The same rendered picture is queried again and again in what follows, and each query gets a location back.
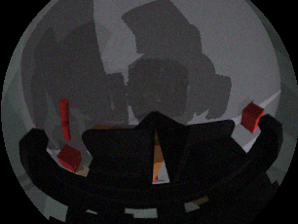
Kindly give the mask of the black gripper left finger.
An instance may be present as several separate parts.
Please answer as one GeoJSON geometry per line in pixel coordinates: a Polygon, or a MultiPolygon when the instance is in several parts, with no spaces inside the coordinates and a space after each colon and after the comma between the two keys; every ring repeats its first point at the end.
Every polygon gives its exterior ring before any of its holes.
{"type": "Polygon", "coordinates": [[[84,146],[94,158],[141,159],[149,185],[153,185],[154,143],[156,143],[156,115],[150,112],[133,129],[90,129],[82,134],[84,146]]]}

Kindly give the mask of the orange square block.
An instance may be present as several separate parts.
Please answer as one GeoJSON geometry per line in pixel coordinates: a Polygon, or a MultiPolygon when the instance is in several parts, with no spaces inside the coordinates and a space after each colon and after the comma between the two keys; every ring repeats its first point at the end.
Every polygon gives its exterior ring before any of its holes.
{"type": "MultiPolygon", "coordinates": [[[[95,124],[92,129],[114,129],[117,131],[118,129],[132,129],[132,128],[117,128],[117,127],[106,127],[103,124],[95,124]]],[[[158,140],[157,132],[156,132],[156,143],[154,143],[154,171],[153,171],[153,179],[156,179],[158,171],[160,171],[162,163],[164,162],[164,156],[162,156],[161,144],[160,140],[158,140]]]]}

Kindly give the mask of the red cylinder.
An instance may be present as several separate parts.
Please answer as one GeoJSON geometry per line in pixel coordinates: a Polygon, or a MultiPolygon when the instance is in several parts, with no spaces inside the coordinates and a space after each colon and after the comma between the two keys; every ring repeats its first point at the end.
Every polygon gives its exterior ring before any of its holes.
{"type": "Polygon", "coordinates": [[[61,105],[61,120],[62,120],[62,134],[65,136],[65,140],[71,140],[70,127],[69,127],[69,99],[60,99],[59,105],[61,105]]]}

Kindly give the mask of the red square block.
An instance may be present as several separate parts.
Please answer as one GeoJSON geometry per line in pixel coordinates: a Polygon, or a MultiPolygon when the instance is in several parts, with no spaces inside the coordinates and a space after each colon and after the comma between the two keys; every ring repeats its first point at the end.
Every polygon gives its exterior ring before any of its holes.
{"type": "Polygon", "coordinates": [[[73,171],[73,173],[76,173],[76,169],[78,169],[80,163],[82,163],[80,151],[76,151],[75,148],[70,147],[69,144],[63,146],[57,157],[61,165],[73,171]]]}
{"type": "Polygon", "coordinates": [[[242,110],[241,113],[241,123],[240,125],[243,125],[245,129],[251,132],[255,132],[255,129],[258,128],[258,123],[260,116],[264,115],[264,109],[258,107],[258,105],[255,104],[248,104],[246,107],[242,110]]]}

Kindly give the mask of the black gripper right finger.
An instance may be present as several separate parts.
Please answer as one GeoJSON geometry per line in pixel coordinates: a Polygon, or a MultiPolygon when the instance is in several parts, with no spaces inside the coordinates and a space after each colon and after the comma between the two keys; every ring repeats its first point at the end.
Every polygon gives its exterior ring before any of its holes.
{"type": "Polygon", "coordinates": [[[233,120],[222,120],[185,127],[160,112],[154,112],[154,115],[156,115],[156,132],[169,182],[180,181],[180,174],[183,173],[188,156],[191,155],[193,144],[219,138],[219,136],[222,138],[228,134],[231,136],[236,126],[233,120]]]}

